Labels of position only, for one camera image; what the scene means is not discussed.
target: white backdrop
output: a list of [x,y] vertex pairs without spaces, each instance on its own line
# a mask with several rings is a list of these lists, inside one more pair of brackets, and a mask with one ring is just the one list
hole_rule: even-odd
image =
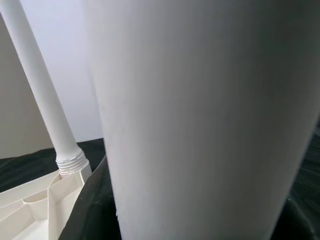
[[21,0],[77,142],[103,136],[80,0]]

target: gray wall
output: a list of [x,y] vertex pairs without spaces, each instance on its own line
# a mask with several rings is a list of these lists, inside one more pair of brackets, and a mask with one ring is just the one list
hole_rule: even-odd
[[0,159],[51,147],[49,134],[0,15]]

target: white plastic object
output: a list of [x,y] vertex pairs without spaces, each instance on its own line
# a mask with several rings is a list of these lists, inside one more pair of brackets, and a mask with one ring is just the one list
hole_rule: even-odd
[[60,173],[84,168],[88,160],[71,132],[20,0],[0,1],[0,12],[53,143]]
[[55,171],[0,193],[1,240],[57,240],[84,184]]
[[122,239],[270,239],[320,111],[317,1],[83,2]]

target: white plastic pipe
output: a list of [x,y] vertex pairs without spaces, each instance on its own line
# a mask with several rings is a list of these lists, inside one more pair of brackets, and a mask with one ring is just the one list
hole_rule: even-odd
[[268,240],[320,111],[320,6],[90,0],[124,240]]
[[85,166],[90,169],[84,152],[71,132],[20,1],[0,1],[0,12],[56,151],[60,173],[69,174]]

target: white cylinder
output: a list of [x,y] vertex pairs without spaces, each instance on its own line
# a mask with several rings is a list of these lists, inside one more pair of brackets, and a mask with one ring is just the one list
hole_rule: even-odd
[[320,7],[85,2],[124,240],[268,240],[320,111]]
[[71,132],[20,1],[0,1],[0,12],[56,151],[60,173],[69,174],[83,168],[88,160]]

